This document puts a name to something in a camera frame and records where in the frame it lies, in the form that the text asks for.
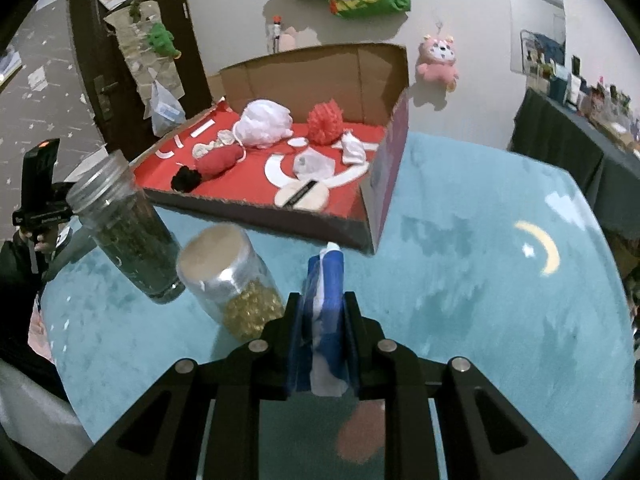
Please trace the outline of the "left hand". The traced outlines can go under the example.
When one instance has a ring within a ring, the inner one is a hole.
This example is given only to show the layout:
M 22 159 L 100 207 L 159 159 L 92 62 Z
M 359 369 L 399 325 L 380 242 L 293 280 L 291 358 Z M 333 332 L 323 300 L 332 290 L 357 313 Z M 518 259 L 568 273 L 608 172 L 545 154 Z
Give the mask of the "left hand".
M 40 234 L 34 234 L 22 229 L 19 229 L 17 233 L 21 237 L 21 240 L 28 243 L 34 252 L 50 254 L 55 251 L 56 241 L 58 240 L 58 228 L 53 228 Z

